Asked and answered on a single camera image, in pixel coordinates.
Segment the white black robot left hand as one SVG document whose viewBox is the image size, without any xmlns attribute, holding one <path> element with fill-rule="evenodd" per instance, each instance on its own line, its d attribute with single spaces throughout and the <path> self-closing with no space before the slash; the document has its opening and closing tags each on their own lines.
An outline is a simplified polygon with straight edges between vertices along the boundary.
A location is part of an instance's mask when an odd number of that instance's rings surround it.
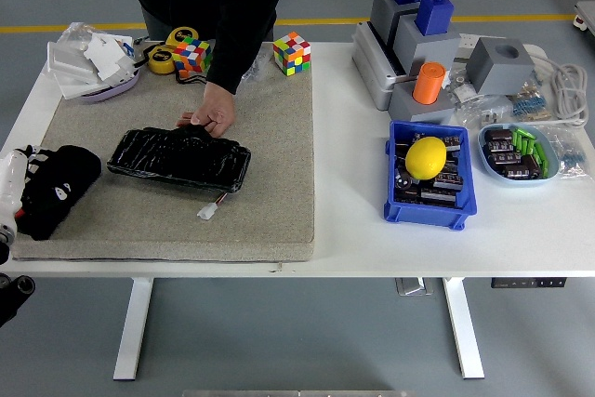
<svg viewBox="0 0 595 397">
<path fill-rule="evenodd" d="M 26 146 L 1 160 L 1 221 L 36 240 L 50 237 L 77 200 L 72 149 Z"/>
</svg>

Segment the person's left hand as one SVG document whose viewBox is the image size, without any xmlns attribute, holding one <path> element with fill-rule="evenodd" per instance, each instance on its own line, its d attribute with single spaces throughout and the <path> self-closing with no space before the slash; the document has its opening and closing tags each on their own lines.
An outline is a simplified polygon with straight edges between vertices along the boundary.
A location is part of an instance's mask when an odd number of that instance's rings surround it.
<svg viewBox="0 0 595 397">
<path fill-rule="evenodd" d="M 184 112 L 176 126 L 201 126 L 211 137 L 220 138 L 235 122 L 233 94 L 207 82 L 201 105 L 194 112 Z"/>
</svg>

